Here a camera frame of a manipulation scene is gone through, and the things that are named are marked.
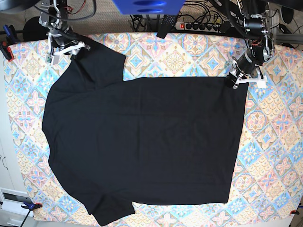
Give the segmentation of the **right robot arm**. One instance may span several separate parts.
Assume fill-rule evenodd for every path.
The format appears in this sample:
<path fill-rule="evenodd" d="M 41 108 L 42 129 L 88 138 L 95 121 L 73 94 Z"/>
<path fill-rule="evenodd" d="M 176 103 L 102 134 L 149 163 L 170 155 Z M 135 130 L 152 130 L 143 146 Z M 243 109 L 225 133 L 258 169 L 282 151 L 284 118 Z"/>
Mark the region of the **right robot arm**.
<path fill-rule="evenodd" d="M 65 55 L 77 55 L 79 40 L 67 21 L 73 8 L 66 0 L 43 0 L 38 9 L 41 10 L 39 24 L 49 29 L 48 53 L 55 55 L 55 51 L 63 51 Z"/>

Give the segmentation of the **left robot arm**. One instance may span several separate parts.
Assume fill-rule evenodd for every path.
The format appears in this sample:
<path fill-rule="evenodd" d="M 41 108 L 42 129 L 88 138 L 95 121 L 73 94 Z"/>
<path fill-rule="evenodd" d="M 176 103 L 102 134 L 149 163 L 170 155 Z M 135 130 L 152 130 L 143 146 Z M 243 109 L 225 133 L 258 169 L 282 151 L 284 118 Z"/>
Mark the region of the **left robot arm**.
<path fill-rule="evenodd" d="M 247 45 L 246 51 L 239 58 L 232 58 L 225 84 L 233 89 L 244 83 L 256 83 L 258 88 L 266 88 L 267 77 L 260 67 L 273 57 L 275 51 L 272 29 L 267 25 L 266 3 L 261 0 L 245 0 L 241 6 L 238 2 L 243 16 L 242 25 L 231 14 L 230 1 L 226 0 L 224 4 L 230 23 L 243 36 Z"/>

